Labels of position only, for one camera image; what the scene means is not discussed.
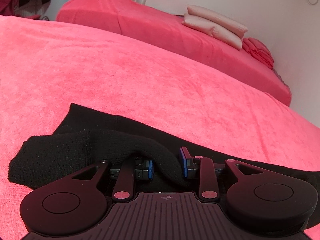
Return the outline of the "black knit pants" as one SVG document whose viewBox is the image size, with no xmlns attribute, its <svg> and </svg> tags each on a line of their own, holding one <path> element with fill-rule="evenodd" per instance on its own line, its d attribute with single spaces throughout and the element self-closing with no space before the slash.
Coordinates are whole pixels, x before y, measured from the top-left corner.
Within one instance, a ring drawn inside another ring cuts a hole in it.
<svg viewBox="0 0 320 240">
<path fill-rule="evenodd" d="M 151 158 L 155 178 L 146 191 L 184 191 L 178 151 L 217 163 L 229 158 L 298 178 L 319 188 L 319 129 L 288 109 L 216 109 L 202 120 L 174 124 L 204 137 L 204 146 L 141 122 L 71 104 L 52 135 L 32 136 L 9 163 L 8 180 L 37 189 L 101 160 L 119 165 L 135 155 Z"/>
</svg>

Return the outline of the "lower pink pillow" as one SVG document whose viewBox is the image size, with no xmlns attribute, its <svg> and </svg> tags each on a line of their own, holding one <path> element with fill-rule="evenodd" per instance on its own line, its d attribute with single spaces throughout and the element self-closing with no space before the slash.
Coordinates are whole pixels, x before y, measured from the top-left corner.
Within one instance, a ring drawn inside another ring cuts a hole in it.
<svg viewBox="0 0 320 240">
<path fill-rule="evenodd" d="M 242 40 L 240 37 L 229 31 L 225 27 L 205 18 L 185 14 L 182 24 L 188 28 L 200 31 L 210 37 L 220 40 L 225 44 L 236 48 L 237 50 L 240 50 L 242 48 Z"/>
</svg>

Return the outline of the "pink pillow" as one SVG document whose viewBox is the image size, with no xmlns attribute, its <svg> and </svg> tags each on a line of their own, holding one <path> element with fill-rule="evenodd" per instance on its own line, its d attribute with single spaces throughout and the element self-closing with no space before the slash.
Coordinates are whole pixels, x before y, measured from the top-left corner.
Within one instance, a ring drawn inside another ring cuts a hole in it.
<svg viewBox="0 0 320 240">
<path fill-rule="evenodd" d="M 248 32 L 248 28 L 245 25 L 207 8 L 200 7 L 197 5 L 188 5 L 187 11 L 189 15 L 205 18 L 216 24 L 221 25 L 222 27 L 228 29 L 229 31 L 237 35 L 239 38 L 243 38 L 245 33 Z"/>
<path fill-rule="evenodd" d="M 200 31 L 210 37 L 220 40 L 225 44 L 236 48 L 237 50 L 240 50 L 242 48 L 242 40 L 240 37 L 229 31 L 225 27 L 205 18 L 185 14 L 182 24 L 188 28 Z"/>
</svg>

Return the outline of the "folded red blanket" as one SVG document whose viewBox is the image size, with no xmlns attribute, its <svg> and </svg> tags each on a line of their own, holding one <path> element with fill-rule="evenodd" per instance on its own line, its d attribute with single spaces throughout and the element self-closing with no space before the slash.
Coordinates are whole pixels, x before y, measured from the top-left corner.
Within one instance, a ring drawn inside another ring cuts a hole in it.
<svg viewBox="0 0 320 240">
<path fill-rule="evenodd" d="M 259 40 L 249 37 L 242 40 L 242 48 L 253 58 L 260 61 L 268 68 L 273 69 L 274 59 L 269 49 Z"/>
</svg>

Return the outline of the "near pink bed blanket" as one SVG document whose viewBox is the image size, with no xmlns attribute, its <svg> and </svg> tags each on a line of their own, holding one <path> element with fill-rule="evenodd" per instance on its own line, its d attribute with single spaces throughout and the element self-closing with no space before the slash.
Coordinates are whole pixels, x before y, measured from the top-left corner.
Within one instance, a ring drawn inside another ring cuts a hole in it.
<svg viewBox="0 0 320 240">
<path fill-rule="evenodd" d="M 267 93 L 186 57 L 82 25 L 1 17 L 1 237 L 26 233 L 8 181 L 24 141 L 71 103 L 239 158 L 319 170 L 319 128 Z"/>
</svg>

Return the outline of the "upper pink pillow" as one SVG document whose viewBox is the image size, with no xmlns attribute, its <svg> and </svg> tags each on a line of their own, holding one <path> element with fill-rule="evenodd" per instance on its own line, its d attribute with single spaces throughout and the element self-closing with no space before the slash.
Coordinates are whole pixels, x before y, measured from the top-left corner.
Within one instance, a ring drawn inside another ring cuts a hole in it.
<svg viewBox="0 0 320 240">
<path fill-rule="evenodd" d="M 205 18 L 216 24 L 221 25 L 222 27 L 228 29 L 229 31 L 237 35 L 239 38 L 243 38 L 245 33 L 248 32 L 248 28 L 245 25 L 207 8 L 200 7 L 197 5 L 188 5 L 187 11 L 189 15 Z"/>
</svg>

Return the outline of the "far pink bed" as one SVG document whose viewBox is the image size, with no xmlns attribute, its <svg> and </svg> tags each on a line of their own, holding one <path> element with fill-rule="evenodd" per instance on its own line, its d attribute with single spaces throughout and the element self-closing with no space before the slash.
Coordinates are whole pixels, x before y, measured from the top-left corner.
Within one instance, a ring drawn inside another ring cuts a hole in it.
<svg viewBox="0 0 320 240">
<path fill-rule="evenodd" d="M 133 0 L 69 0 L 57 13 L 56 20 L 135 38 L 213 67 L 271 94 L 287 106 L 291 103 L 289 87 L 243 49 L 186 27 L 181 17 Z"/>
</svg>

